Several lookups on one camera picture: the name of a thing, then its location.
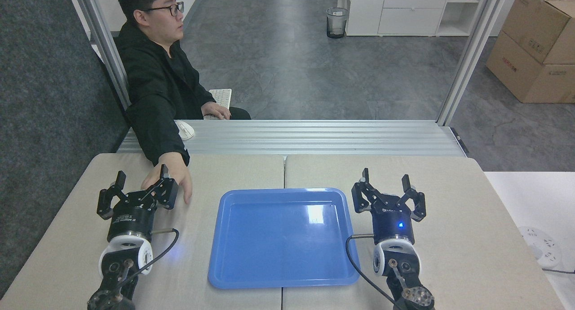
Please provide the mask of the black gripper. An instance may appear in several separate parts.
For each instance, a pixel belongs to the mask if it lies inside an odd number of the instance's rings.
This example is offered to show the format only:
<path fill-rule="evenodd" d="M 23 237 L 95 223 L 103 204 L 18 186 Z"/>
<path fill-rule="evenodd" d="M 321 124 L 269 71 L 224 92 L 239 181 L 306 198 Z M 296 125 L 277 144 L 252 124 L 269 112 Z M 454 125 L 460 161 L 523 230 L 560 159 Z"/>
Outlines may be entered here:
<path fill-rule="evenodd" d="M 415 238 L 411 219 L 421 222 L 426 216 L 425 194 L 411 185 L 409 175 L 401 179 L 404 195 L 383 195 L 369 183 L 368 168 L 352 187 L 352 198 L 356 213 L 371 212 L 374 244 L 388 239 L 405 239 L 414 244 Z M 411 199 L 414 209 L 406 205 Z"/>
<path fill-rule="evenodd" d="M 165 164 L 161 165 L 158 181 L 145 191 L 124 194 L 126 179 L 126 174 L 119 171 L 115 182 L 111 183 L 108 189 L 99 192 L 97 214 L 103 220 L 112 217 L 107 241 L 110 242 L 120 235 L 136 235 L 150 242 L 155 210 L 158 205 L 167 210 L 174 209 L 178 184 L 175 179 L 170 178 Z M 114 197 L 118 197 L 119 202 L 112 209 L 111 202 Z"/>

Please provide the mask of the person's right hand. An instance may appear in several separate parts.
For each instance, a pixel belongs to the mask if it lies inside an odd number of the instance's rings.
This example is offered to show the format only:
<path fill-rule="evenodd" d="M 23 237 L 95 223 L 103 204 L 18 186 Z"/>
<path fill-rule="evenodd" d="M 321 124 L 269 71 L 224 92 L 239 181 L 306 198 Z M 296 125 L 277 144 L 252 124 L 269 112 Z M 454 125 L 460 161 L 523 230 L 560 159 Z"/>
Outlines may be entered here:
<path fill-rule="evenodd" d="M 141 189 L 148 189 L 148 187 L 156 183 L 159 179 L 162 165 L 167 166 L 169 175 L 176 181 L 179 187 L 183 189 L 184 202 L 189 204 L 193 194 L 191 173 L 185 164 L 183 157 L 178 152 L 169 152 L 160 155 L 158 164 L 154 166 L 144 181 L 142 181 Z"/>

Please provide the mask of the person's left hand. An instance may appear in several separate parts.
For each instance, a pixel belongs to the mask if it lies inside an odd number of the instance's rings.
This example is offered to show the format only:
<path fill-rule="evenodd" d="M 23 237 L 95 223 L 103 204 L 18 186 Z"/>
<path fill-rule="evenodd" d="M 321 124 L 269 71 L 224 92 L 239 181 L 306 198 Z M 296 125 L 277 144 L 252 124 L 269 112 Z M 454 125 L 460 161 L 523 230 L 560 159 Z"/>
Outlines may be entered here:
<path fill-rule="evenodd" d="M 230 120 L 231 112 L 216 102 L 207 102 L 201 106 L 204 120 Z"/>

